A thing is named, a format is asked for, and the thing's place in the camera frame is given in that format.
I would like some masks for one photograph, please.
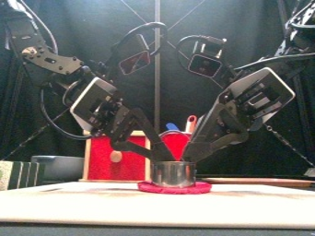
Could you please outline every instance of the vertical pole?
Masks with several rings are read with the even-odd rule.
[[[160,0],[155,0],[155,21],[160,22]],[[155,50],[160,47],[160,29],[155,29]],[[160,133],[160,54],[155,56],[154,129]]]

